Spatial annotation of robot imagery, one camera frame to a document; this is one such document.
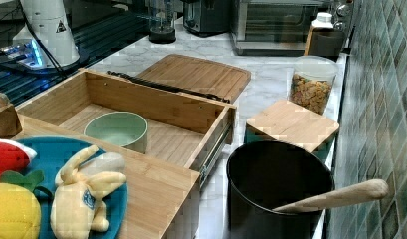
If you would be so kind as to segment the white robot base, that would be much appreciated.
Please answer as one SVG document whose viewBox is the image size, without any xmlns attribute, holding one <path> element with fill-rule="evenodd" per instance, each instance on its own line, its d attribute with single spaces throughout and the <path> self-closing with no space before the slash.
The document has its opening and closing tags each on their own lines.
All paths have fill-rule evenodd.
<svg viewBox="0 0 407 239">
<path fill-rule="evenodd" d="M 64 0 L 15 0 L 24 27 L 13 44 L 0 51 L 27 71 L 64 73 L 83 64 L 89 55 L 79 48 L 66 16 Z"/>
</svg>

